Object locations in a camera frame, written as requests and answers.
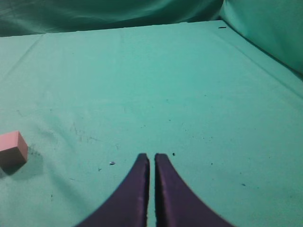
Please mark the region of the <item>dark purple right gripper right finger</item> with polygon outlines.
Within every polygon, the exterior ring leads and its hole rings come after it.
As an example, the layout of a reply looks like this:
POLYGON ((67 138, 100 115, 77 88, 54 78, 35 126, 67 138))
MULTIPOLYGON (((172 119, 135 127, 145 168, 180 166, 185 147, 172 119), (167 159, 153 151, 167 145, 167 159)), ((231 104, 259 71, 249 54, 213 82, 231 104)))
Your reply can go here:
POLYGON ((158 227, 231 227, 188 187, 166 154, 155 155, 155 213, 158 227))

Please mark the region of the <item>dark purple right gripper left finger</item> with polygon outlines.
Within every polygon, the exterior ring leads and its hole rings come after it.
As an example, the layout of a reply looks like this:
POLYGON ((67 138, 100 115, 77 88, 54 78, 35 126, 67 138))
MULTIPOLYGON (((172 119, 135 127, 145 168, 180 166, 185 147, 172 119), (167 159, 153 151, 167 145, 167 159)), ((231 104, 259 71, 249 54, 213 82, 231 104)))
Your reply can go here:
POLYGON ((145 227, 150 186, 150 162, 141 153, 111 196, 79 227, 145 227))

